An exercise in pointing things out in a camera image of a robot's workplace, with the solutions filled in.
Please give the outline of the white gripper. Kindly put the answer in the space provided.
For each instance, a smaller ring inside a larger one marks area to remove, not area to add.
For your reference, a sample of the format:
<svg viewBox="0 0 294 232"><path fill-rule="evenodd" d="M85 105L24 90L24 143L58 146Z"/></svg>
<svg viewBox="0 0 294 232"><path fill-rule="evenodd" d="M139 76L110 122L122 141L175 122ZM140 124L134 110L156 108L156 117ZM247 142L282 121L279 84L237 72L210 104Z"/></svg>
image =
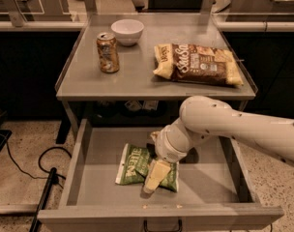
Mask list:
<svg viewBox="0 0 294 232"><path fill-rule="evenodd" d="M153 193L171 170L174 163L188 154L188 133L184 126L171 124L162 130L150 133L155 143L155 152L159 159L150 163L143 191Z"/></svg>

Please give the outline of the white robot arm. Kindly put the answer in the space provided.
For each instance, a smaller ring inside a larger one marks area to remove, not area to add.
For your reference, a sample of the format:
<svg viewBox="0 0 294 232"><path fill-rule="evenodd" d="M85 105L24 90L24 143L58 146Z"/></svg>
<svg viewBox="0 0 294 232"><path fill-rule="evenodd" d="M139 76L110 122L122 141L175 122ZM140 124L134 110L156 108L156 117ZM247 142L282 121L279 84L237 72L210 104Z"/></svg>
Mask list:
<svg viewBox="0 0 294 232"><path fill-rule="evenodd" d="M152 133L156 158L150 163L143 191L154 192L172 163L211 136L232 138L294 162L294 120L246 113L224 101L193 96L182 102L178 119Z"/></svg>

